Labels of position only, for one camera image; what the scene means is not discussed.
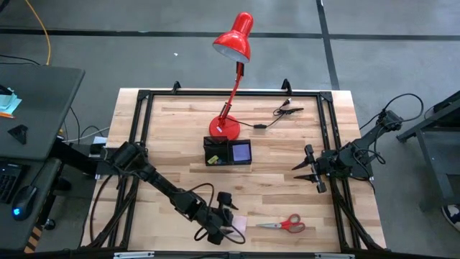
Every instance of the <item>black desk organizer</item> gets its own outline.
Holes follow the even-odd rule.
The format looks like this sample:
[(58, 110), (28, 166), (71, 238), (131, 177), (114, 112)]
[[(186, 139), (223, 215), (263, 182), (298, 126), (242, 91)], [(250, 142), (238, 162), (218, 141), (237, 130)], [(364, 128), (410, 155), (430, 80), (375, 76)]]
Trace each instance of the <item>black desk organizer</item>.
[[(241, 147), (239, 148), (242, 148), (245, 152), (249, 153), (247, 160), (235, 159), (234, 147), (240, 145)], [(228, 140), (226, 137), (204, 137), (203, 147), (206, 166), (250, 165), (252, 162), (251, 140)], [(218, 158), (216, 162), (209, 163), (209, 161), (212, 161), (214, 156), (217, 156)]]

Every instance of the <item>lamp shade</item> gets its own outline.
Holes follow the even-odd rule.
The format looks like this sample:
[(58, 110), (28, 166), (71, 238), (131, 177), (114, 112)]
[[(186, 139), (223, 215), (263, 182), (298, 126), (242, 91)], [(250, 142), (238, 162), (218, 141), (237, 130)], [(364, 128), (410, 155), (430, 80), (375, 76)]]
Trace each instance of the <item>lamp shade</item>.
[(250, 13), (239, 13), (231, 30), (214, 40), (213, 47), (236, 62), (248, 63), (251, 59), (251, 48), (247, 38), (253, 23)]

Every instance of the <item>red desk lamp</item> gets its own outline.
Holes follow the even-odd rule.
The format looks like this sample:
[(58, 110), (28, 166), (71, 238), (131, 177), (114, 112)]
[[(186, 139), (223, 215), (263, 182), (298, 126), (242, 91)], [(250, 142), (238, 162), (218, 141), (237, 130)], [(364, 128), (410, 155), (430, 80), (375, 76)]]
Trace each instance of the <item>red desk lamp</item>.
[(213, 47), (222, 55), (236, 61), (235, 87), (229, 100), (224, 104), (220, 115), (215, 117), (209, 124), (209, 134), (214, 137), (227, 137), (235, 140), (239, 135), (239, 123), (233, 116), (229, 116), (231, 100), (235, 96), (239, 82), (244, 75), (244, 63), (251, 58), (248, 36), (251, 32), (254, 20), (248, 12), (241, 12), (236, 16), (235, 23), (229, 32), (219, 36), (213, 43)]

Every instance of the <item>scissor blade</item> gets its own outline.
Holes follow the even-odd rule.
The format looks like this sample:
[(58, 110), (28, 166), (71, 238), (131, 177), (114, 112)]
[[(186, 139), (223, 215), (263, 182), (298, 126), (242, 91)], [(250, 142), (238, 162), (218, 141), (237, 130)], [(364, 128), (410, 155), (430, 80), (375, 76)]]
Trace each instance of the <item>scissor blade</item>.
[(256, 227), (281, 228), (281, 224), (279, 223), (257, 224)]

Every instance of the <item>scissors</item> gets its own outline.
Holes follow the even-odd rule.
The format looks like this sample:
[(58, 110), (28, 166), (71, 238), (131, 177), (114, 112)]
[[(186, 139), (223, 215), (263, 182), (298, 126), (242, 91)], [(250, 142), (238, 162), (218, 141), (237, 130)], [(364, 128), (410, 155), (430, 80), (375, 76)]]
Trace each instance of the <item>scissors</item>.
[(300, 222), (299, 214), (292, 214), (289, 218), (281, 223), (257, 224), (256, 227), (280, 228), (290, 233), (299, 233), (305, 229), (305, 224)]

